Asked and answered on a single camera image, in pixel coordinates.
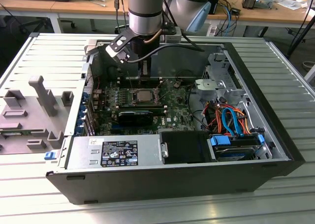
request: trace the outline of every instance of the warning label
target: warning label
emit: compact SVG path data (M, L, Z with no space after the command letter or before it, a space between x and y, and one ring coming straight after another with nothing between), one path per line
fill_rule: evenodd
M136 166L138 165L138 142L110 141L103 142L101 166Z

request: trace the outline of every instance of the green circuit board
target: green circuit board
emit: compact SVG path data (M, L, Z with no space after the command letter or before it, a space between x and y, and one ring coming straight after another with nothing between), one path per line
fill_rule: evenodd
M185 85L174 87L175 79L167 79L158 89L159 100L155 103L157 107L152 106L149 111L154 111L153 123L150 126L142 127L121 127L117 120L118 109L120 107L130 106L134 103L134 94L132 92L151 91L153 88L119 88L116 83L111 83L104 89L107 97L107 109L97 112L97 121L99 130L96 135L131 135L131 134L157 134L159 129L171 130L194 130L192 117L189 116L189 110L186 105L187 87ZM149 102L140 102L142 108L131 107L132 111L146 111L144 109Z

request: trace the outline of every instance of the table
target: table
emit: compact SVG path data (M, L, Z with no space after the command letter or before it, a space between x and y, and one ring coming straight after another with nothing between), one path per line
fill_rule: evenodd
M74 91L77 86L74 79L80 79L85 63L82 59L86 41L111 41L114 37L110 34L51 33L29 37L0 79L0 96L7 89L21 87L21 77L29 72L45 74L50 77L49 81L59 81L59 68L63 69L64 81L71 81L70 90ZM220 43L223 40L222 37L192 38L197 42ZM27 220L32 224L313 224L315 101L309 98L315 98L315 93L272 43L243 37L232 37L229 41L305 158L303 166L286 177L268 181L255 192L73 205L45 178L46 171L57 165L56 161L45 162L44 154L1 155L0 223L25 223ZM52 89L54 95L61 95L68 90L65 86L69 84L52 85L47 88ZM23 94L34 95L27 87L21 90Z
M298 28L302 24L306 10L290 10L278 4L274 4L274 8L247 10L242 8L241 0L228 0L233 3L233 7L241 10L238 25L245 26L269 26L269 27L287 27ZM125 10L128 10L128 0L124 0ZM106 0L106 7L102 7L90 1L70 0L70 2L57 1L38 1L38 0L0 0L13 15L16 16L35 16L48 17L51 19L54 31L62 33L60 26L60 18L83 18L83 19L115 19L116 12L114 8L114 0ZM0 7L0 15L8 13ZM122 6L119 9L119 19L122 20ZM213 34L217 25L226 19L222 7L218 7L215 15L208 15L206 20L210 24L208 35Z

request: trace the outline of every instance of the desk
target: desk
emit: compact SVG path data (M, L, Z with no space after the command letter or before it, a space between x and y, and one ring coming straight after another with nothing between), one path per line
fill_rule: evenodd
M306 10L290 10L278 4L274 4L273 9L253 9L242 8L241 0L228 0L233 7L241 10L238 25L245 26L269 26L299 28L302 24ZM124 0L125 10L128 10L128 0ZM81 19L115 19L116 11L114 0L106 0L106 7L84 0L70 0L70 2L38 1L38 0L0 0L8 10L16 16L48 17L51 19L54 31L62 33L60 18L81 18ZM119 19L122 20L122 6L118 12ZM0 15L7 15L7 12L0 7ZM208 34L213 32L217 25L226 19L226 15L221 7L218 7L215 15L209 15L206 24L210 24Z

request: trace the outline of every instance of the aluminum extrusion table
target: aluminum extrusion table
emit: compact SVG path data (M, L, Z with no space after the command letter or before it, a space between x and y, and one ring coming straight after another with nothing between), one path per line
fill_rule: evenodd
M54 95L74 90L86 60L86 40L112 38L47 33L30 37L2 76L0 96L17 88L23 95L34 96L28 85L34 72L43 75L45 87ZM221 38L192 41L220 42ZM0 223L314 223L315 93L272 43L258 38L229 41L301 151L307 161L304 165L251 193L73 205L45 178L55 161L45 162L44 154L1 155Z

